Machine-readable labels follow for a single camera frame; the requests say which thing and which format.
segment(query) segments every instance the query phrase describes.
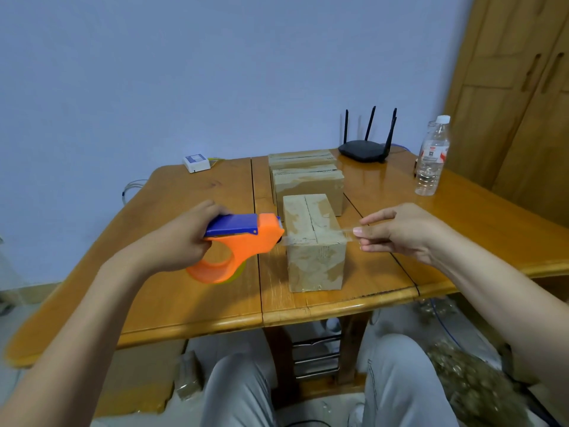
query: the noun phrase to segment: shoe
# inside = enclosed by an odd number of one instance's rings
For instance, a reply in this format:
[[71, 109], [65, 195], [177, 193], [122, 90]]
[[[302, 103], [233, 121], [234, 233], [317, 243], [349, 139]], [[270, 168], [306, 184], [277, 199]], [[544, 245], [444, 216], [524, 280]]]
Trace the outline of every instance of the shoe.
[[350, 412], [348, 427], [361, 427], [364, 422], [364, 404], [358, 403]]

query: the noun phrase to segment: hand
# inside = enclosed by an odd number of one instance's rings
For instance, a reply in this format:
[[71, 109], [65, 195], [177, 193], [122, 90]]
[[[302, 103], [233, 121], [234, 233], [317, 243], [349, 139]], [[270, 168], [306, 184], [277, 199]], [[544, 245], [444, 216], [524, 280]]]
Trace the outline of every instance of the hand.
[[388, 251], [411, 256], [432, 265], [432, 242], [453, 230], [435, 216], [415, 204], [401, 204], [370, 214], [360, 224], [390, 222], [354, 228], [363, 251]]
[[212, 244], [204, 241], [205, 230], [215, 217], [225, 214], [229, 214], [226, 208], [204, 201], [126, 249], [138, 255], [150, 274], [184, 269], [203, 258]]

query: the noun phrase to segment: white bottle cap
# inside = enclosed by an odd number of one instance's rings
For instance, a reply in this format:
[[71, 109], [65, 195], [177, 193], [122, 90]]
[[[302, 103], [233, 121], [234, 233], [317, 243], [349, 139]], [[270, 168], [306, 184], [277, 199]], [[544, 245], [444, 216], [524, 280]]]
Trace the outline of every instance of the white bottle cap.
[[449, 124], [451, 122], [451, 116], [450, 115], [439, 115], [437, 117], [437, 121], [435, 121], [437, 124]]

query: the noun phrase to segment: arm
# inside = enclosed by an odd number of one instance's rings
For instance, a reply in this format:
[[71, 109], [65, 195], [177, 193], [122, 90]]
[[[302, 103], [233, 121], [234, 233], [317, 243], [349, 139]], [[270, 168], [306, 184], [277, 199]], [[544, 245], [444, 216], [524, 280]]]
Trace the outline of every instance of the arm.
[[569, 306], [414, 204], [367, 217], [363, 251], [413, 256], [443, 272], [563, 403], [569, 401]]
[[206, 201], [119, 251], [101, 266], [75, 312], [0, 410], [2, 425], [88, 426], [124, 320], [149, 276], [193, 265], [225, 210]]

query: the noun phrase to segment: blue wall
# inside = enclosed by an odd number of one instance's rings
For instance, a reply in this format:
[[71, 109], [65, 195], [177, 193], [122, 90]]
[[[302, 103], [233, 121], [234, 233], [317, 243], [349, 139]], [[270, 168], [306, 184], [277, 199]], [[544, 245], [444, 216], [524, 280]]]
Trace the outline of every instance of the blue wall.
[[472, 0], [0, 0], [1, 247], [58, 281], [122, 206], [186, 151], [417, 151], [440, 113]]

